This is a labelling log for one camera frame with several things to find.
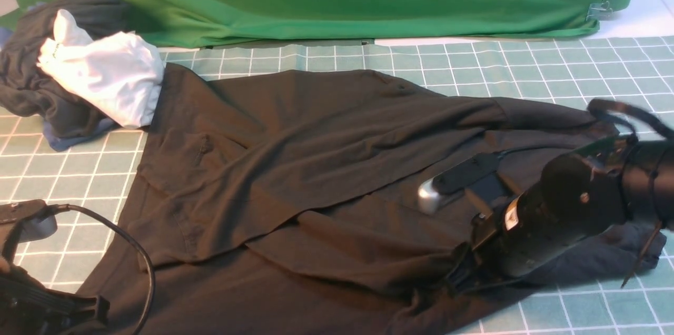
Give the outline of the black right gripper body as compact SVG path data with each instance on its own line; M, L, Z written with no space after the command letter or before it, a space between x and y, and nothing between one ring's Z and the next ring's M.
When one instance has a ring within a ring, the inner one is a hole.
M631 220L622 189L631 149L632 138L613 137L564 153L548 162L527 190L495 170L510 193L510 201L499 207L465 187L479 213L470 240L453 252L449 292L512 284L584 239Z

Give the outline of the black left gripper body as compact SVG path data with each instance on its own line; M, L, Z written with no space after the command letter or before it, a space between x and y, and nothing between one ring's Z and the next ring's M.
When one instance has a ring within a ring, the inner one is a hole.
M51 290L26 270L2 261L2 334L92 334L108 325L102 297Z

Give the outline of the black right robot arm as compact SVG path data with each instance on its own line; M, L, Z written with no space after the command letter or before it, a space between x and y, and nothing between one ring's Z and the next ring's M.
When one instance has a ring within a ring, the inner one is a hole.
M618 225L652 226L627 262L639 270L672 230L672 141L605 139L553 158L529 189L473 225L446 275L454 295L513 284Z

